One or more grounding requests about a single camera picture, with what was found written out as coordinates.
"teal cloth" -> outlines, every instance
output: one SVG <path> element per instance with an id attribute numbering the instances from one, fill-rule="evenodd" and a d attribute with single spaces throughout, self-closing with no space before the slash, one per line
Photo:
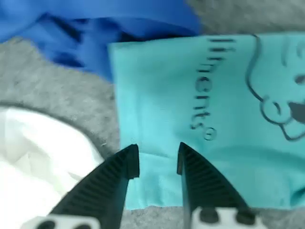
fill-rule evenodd
<path id="1" fill-rule="evenodd" d="M 140 149 L 127 209 L 182 205 L 180 142 L 250 206 L 304 206 L 304 49 L 304 33 L 113 44 L 121 147 Z"/>

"blue fabric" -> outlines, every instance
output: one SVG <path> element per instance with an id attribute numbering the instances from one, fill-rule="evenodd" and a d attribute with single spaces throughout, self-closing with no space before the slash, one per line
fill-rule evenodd
<path id="1" fill-rule="evenodd" d="M 112 80 L 107 44 L 200 33 L 183 0 L 0 0 L 0 42 L 29 39 L 51 61 Z"/>
<path id="2" fill-rule="evenodd" d="M 127 209 L 181 206 L 180 142 L 251 207 L 305 206 L 305 34 L 113 44 L 121 146 L 137 143 Z"/>

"white cloth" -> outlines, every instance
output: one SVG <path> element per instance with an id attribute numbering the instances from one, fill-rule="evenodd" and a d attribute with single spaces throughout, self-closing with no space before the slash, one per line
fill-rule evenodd
<path id="1" fill-rule="evenodd" d="M 30 110 L 0 108 L 0 228 L 44 216 L 103 159 L 87 136 Z"/>

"printed logo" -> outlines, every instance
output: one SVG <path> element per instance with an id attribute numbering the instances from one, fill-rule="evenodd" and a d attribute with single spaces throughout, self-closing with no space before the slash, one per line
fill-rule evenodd
<path id="1" fill-rule="evenodd" d="M 255 52 L 246 72 L 246 85 L 259 101 L 263 118 L 279 126 L 288 141 L 305 136 L 305 39 L 283 36 L 280 49 L 271 40 L 255 39 Z M 279 58 L 267 60 L 268 54 Z"/>

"gray surface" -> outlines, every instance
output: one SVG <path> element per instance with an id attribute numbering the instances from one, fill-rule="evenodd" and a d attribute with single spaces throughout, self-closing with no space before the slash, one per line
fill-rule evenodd
<path id="1" fill-rule="evenodd" d="M 305 31 L 303 0 L 192 0 L 207 33 Z M 118 149 L 113 88 L 95 75 L 55 66 L 26 42 L 0 45 L 0 101 L 66 118 L 97 137 L 105 155 Z M 270 228 L 305 228 L 302 210 L 261 211 Z M 181 208 L 126 211 L 124 229 L 181 229 Z"/>

